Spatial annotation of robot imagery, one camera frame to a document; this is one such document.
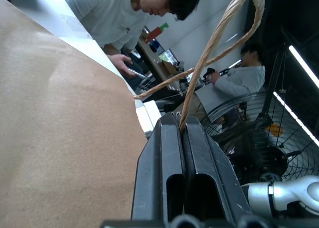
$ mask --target twisted rope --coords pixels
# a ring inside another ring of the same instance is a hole
[[[194,72],[186,97],[185,97],[185,101],[184,101],[184,107],[183,107],[183,111],[182,111],[182,115],[181,115],[181,120],[180,120],[180,124],[179,124],[179,129],[181,132],[183,132],[185,124],[186,124],[186,119],[187,119],[187,115],[188,115],[188,109],[190,106],[190,102],[191,102],[191,98],[192,95],[194,93],[195,87],[196,87],[196,82],[199,79],[199,76],[203,70],[203,68],[207,65],[210,65],[211,63],[223,58],[225,55],[227,55],[230,51],[232,51],[233,49],[235,49],[236,47],[244,44],[257,30],[257,28],[260,25],[263,13],[264,13],[264,7],[265,7],[265,0],[252,0],[255,8],[256,8],[256,12],[255,12],[255,19],[254,19],[254,24],[251,27],[251,29],[241,38],[239,39],[235,44],[233,44],[232,46],[230,46],[227,50],[225,50],[223,53],[221,53],[220,55],[214,57],[213,59],[208,61],[208,58],[210,56],[210,54],[212,53],[212,51],[217,47],[224,30],[226,29],[227,24],[231,21],[231,19],[235,16],[235,14],[239,11],[239,9],[243,6],[244,2],[246,0],[233,0],[229,6],[226,9],[226,12],[224,13],[221,21],[219,22],[217,28],[215,29],[212,37],[210,38],[204,53],[202,54],[198,64],[196,65],[195,68],[192,68],[190,70],[187,70],[183,73],[180,73],[166,81],[164,81],[163,83],[155,86],[154,88],[150,89],[149,91],[138,95],[138,96],[134,96],[134,99],[142,99],[145,96],[152,94],[154,92],[156,92],[157,90],[167,86],[168,84],[175,82],[179,79],[184,78],[186,75],[191,74],[192,72]]]

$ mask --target black hair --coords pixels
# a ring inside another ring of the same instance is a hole
[[[204,79],[206,80],[207,75],[215,73],[216,71],[213,68],[207,68],[207,72],[203,75]]]
[[[177,16],[177,20],[185,20],[196,8],[199,0],[168,0],[168,9]]]
[[[240,51],[240,54],[244,54],[246,52],[257,52],[259,62],[264,65],[266,60],[266,52],[263,46],[259,43],[250,43],[246,44]]]

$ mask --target electric fan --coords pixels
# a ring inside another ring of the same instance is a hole
[[[267,92],[235,98],[210,112],[201,123],[231,161],[241,184],[294,180],[319,173],[319,142],[309,130],[319,117],[317,98],[288,105],[289,94]],[[307,115],[299,119],[294,111]]]

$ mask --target wall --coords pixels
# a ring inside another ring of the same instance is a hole
[[[167,22],[169,28],[165,29],[158,37],[164,49],[171,49],[178,60],[185,62],[185,68],[195,66],[203,53],[214,29],[222,18],[226,7],[231,0],[200,0],[197,10],[185,21],[176,21],[174,16],[167,14],[164,17],[155,16],[147,27],[152,30]],[[238,38],[225,43],[236,33],[241,34],[246,21],[247,5],[241,10],[228,25],[225,34],[211,55],[221,53],[225,48],[232,45]],[[239,60],[239,50],[232,52],[227,57],[213,65],[217,70],[223,70]]]

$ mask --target cardboard sheet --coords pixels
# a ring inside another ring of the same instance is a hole
[[[0,0],[0,227],[129,219],[145,145],[125,82]]]

